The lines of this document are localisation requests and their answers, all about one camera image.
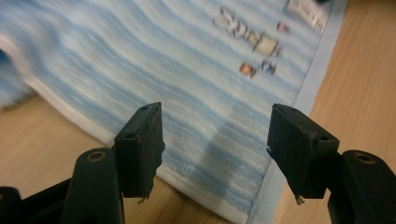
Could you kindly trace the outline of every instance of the wooden surface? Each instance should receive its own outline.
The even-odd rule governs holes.
[[[396,171],[396,1],[349,0],[311,118]],[[27,197],[71,176],[83,151],[102,144],[36,96],[0,112],[0,186]],[[150,199],[125,200],[127,223],[227,223],[161,179]],[[298,206],[285,188],[275,223],[330,223],[326,200]]]

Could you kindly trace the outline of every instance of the blue striped towel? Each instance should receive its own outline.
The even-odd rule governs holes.
[[[235,223],[270,223],[284,178],[265,152],[271,105],[308,113],[345,1],[323,35],[266,1],[0,1],[0,104],[38,92],[111,145],[163,103],[158,176]]]

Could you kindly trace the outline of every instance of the label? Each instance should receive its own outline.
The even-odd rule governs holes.
[[[323,34],[329,16],[313,0],[290,0],[288,11],[303,19],[320,34]]]

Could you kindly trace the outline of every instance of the metal pin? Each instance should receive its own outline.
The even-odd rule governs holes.
[[[297,196],[296,197],[296,202],[297,202],[298,205],[301,205],[301,204],[305,203],[301,196]]]

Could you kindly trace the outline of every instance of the black object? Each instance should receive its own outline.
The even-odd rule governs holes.
[[[295,108],[273,105],[268,148],[296,197],[321,199],[333,223],[396,223],[396,177],[377,156],[339,141]]]
[[[162,163],[161,103],[138,109],[110,148],[81,154],[71,179],[21,199],[0,188],[0,223],[124,223],[122,195],[148,198]]]

